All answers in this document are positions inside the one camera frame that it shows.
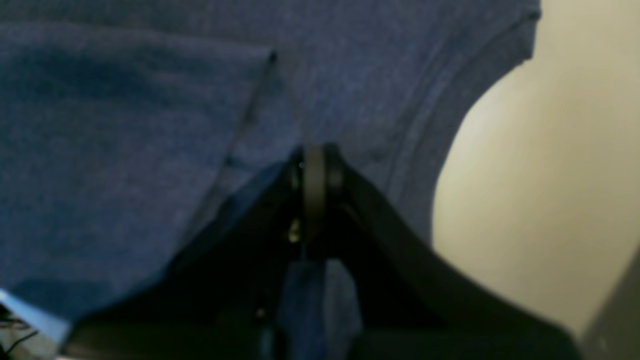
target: black object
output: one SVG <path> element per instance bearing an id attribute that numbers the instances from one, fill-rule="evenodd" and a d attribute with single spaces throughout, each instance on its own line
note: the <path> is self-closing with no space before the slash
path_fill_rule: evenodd
<path id="1" fill-rule="evenodd" d="M 494 297 L 423 246 L 333 145 L 297 151 L 261 173 L 226 201 L 159 284 L 84 319 L 61 353 L 285 359 L 275 314 L 287 266 L 302 253 L 340 259 L 356 282 L 365 331 L 353 359 L 579 358 L 563 331 Z"/>
<path id="2" fill-rule="evenodd" d="M 4 306 L 0 305 L 0 318 L 4 318 L 9 315 L 9 310 Z M 9 355 L 6 354 L 2 344 L 0 344 L 0 360 L 9 360 Z"/>

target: cable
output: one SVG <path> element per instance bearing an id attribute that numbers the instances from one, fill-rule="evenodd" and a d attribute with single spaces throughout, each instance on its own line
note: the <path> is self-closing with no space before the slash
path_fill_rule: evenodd
<path id="1" fill-rule="evenodd" d="M 29 335 L 27 335 L 27 336 L 25 336 L 25 337 L 23 337 L 23 338 L 21 338 L 21 339 L 17 340 L 15 343 L 13 343 L 13 345 L 11 345 L 11 346 L 9 347 L 9 349 L 7 349 L 7 351 L 5 352 L 5 354 L 6 354 L 6 355 L 11 354 L 11 351 L 12 351 L 13 349 L 15 349 L 15 347 L 16 347 L 16 346 L 20 345 L 20 343 L 22 343 L 22 342 L 24 342 L 24 341 L 27 341 L 28 339 L 31 339 L 32 337 L 36 336 L 37 334 L 38 334 L 38 331 L 34 331 L 34 332 L 32 332 L 31 334 L 29 334 Z"/>
<path id="2" fill-rule="evenodd" d="M 30 328 L 29 324 L 22 321 L 20 318 L 6 318 L 0 319 L 0 329 L 15 329 L 15 330 L 26 330 Z"/>

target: beige wall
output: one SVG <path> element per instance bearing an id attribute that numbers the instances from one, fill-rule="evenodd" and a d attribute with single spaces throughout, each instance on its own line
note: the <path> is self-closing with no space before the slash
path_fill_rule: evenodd
<path id="1" fill-rule="evenodd" d="M 640 1 L 543 0 L 533 61 L 468 114 L 435 247 L 580 335 L 640 244 Z"/>

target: blue t-shirt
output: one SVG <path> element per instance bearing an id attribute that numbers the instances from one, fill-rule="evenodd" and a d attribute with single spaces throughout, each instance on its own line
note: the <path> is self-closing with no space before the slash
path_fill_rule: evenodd
<path id="1" fill-rule="evenodd" d="M 5 1 L 0 288 L 70 321 L 108 306 L 302 143 L 337 142 L 429 244 L 462 118 L 531 57 L 539 16 L 538 0 Z"/>

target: black wire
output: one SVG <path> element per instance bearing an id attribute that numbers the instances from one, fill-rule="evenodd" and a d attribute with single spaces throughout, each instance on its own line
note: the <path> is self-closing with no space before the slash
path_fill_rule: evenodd
<path id="1" fill-rule="evenodd" d="M 20 345 L 20 343 L 22 343 L 23 341 L 27 341 L 28 339 L 31 339 L 32 337 L 36 336 L 37 334 L 38 334 L 38 331 L 34 331 L 31 334 L 23 337 L 22 339 L 17 340 L 15 343 L 13 343 L 13 345 L 11 345 L 9 347 L 9 349 L 7 349 L 5 354 L 9 355 L 11 353 L 11 350 L 15 349 L 16 346 Z"/>
<path id="2" fill-rule="evenodd" d="M 11 316 L 3 316 L 0 315 L 0 322 L 20 322 L 20 323 L 24 323 L 24 320 L 22 320 L 21 318 L 13 318 Z"/>

